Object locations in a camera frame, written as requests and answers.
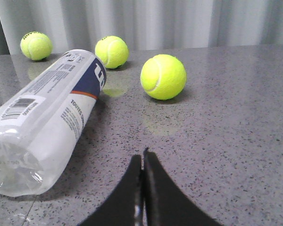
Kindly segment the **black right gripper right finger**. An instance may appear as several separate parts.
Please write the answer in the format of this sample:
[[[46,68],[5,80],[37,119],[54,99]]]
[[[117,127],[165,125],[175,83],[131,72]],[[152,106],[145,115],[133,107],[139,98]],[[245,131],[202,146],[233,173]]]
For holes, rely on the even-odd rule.
[[[219,226],[216,220],[191,202],[146,148],[144,156],[144,199],[149,226]]]

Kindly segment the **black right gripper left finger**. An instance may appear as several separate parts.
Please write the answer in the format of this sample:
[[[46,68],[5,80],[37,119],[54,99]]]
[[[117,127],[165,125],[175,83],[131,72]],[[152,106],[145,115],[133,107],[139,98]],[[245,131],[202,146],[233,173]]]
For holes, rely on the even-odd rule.
[[[122,179],[109,197],[81,226],[142,225],[142,160],[134,155]]]

